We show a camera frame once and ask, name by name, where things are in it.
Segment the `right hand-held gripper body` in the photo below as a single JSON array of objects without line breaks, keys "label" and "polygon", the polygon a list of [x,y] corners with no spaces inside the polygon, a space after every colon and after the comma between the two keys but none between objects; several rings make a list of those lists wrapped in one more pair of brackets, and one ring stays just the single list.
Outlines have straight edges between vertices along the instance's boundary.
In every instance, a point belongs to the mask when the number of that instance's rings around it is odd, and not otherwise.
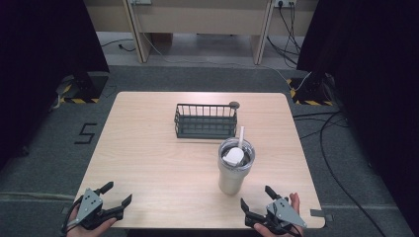
[{"label": "right hand-held gripper body", "polygon": [[245,205],[245,225],[254,227],[259,223],[276,235],[300,235],[297,227],[305,228],[307,224],[293,209],[286,198],[277,198],[266,206],[266,214],[251,211]]}]

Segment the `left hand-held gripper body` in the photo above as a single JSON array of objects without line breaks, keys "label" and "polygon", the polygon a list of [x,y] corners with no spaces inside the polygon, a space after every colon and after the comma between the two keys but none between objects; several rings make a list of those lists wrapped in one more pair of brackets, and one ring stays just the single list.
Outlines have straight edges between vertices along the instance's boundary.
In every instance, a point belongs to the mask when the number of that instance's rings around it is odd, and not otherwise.
[{"label": "left hand-held gripper body", "polygon": [[103,200],[95,194],[95,191],[87,189],[76,215],[76,224],[81,225],[85,229],[93,230],[100,226],[108,219],[115,218],[122,220],[124,218],[123,211],[116,211],[116,208],[102,209]]}]

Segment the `white tumbler cup clear lid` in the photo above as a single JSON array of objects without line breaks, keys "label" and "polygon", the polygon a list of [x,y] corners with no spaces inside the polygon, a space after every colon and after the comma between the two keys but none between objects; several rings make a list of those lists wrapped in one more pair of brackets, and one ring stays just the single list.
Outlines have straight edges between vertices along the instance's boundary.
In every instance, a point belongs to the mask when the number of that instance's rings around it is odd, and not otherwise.
[{"label": "white tumbler cup clear lid", "polygon": [[236,195],[255,160],[254,147],[237,137],[224,140],[218,148],[218,186],[227,195]]}]

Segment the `dark wire basket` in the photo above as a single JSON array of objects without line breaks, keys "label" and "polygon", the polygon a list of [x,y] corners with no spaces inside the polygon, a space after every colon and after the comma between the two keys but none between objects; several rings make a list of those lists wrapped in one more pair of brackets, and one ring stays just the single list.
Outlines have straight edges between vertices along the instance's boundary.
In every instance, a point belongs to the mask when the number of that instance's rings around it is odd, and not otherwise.
[{"label": "dark wire basket", "polygon": [[237,110],[229,105],[178,104],[174,117],[176,135],[196,139],[234,137]]}]

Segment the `person's right hand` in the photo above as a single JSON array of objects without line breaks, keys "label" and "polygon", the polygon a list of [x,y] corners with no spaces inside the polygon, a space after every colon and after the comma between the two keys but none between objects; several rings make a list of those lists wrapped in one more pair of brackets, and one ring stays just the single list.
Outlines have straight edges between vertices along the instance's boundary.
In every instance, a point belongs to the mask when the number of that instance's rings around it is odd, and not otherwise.
[{"label": "person's right hand", "polygon": [[[298,193],[291,193],[290,194],[291,199],[291,206],[296,212],[299,212],[299,206],[300,206],[300,200]],[[303,235],[303,228],[296,225],[291,228],[290,233],[282,234],[282,235],[276,235],[272,233],[267,227],[260,223],[254,224],[254,229],[262,236],[262,237],[304,237]]]}]

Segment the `person's left hand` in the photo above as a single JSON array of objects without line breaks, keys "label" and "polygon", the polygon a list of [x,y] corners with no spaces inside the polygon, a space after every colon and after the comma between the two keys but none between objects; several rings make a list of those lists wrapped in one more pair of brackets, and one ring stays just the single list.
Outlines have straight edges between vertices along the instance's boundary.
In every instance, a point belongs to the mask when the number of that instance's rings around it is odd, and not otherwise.
[{"label": "person's left hand", "polygon": [[85,229],[82,226],[76,226],[67,231],[66,237],[100,237],[116,222],[117,220],[115,218],[108,219],[93,230]]}]

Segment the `grey tape strip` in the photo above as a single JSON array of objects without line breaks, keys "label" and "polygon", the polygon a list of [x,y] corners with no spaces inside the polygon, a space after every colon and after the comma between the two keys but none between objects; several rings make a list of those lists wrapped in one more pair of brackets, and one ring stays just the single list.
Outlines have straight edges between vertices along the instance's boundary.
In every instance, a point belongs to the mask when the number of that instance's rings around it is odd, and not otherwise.
[{"label": "grey tape strip", "polygon": [[314,217],[323,217],[326,222],[332,222],[334,220],[332,214],[327,213],[322,209],[312,209],[310,215]]}]

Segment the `black tape numeral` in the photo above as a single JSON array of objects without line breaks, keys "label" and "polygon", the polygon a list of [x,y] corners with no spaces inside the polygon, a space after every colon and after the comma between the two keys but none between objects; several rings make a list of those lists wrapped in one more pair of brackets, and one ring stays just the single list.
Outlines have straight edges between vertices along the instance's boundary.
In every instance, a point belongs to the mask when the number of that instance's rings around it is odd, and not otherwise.
[{"label": "black tape numeral", "polygon": [[79,132],[79,136],[82,137],[82,140],[76,140],[75,144],[90,144],[95,136],[95,133],[90,132],[89,129],[94,126],[96,126],[94,122],[85,122]]}]

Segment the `black stand base striped tape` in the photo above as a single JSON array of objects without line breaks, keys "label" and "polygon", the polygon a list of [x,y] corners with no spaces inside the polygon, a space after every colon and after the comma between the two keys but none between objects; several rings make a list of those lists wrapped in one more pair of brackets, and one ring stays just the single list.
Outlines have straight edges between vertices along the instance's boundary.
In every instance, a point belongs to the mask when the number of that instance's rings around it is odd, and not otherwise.
[{"label": "black stand base striped tape", "polygon": [[332,106],[332,99],[323,83],[323,78],[307,73],[287,79],[293,102],[297,105]]},{"label": "black stand base striped tape", "polygon": [[59,102],[96,104],[99,102],[107,81],[107,75],[88,75],[86,78],[70,79],[59,95]]}]

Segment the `black curtain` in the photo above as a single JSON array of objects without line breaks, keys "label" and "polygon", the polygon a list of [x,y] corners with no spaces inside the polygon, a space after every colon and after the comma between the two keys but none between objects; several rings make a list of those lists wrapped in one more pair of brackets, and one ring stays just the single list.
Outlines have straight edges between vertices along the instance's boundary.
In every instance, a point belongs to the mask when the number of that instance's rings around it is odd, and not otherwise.
[{"label": "black curtain", "polygon": [[83,0],[0,0],[0,170],[66,76],[109,69]]},{"label": "black curtain", "polygon": [[419,0],[318,0],[297,67],[333,76],[363,148],[419,237]]}]

